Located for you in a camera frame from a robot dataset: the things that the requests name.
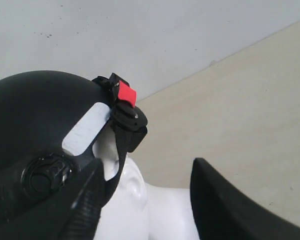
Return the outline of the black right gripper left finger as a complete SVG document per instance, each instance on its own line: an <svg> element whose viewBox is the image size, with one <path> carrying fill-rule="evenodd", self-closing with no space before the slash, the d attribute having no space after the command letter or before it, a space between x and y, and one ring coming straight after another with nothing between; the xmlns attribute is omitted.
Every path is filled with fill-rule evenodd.
<svg viewBox="0 0 300 240"><path fill-rule="evenodd" d="M93 161L37 207L0 226L0 240L92 240L105 203L101 162Z"/></svg>

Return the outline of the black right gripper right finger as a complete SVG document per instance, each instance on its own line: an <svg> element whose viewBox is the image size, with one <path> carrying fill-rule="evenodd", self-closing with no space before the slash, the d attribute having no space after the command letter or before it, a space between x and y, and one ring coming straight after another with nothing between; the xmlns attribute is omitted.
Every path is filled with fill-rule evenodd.
<svg viewBox="0 0 300 240"><path fill-rule="evenodd" d="M194 159L190 203L201 240L300 240L300 227L262 207L207 160Z"/></svg>

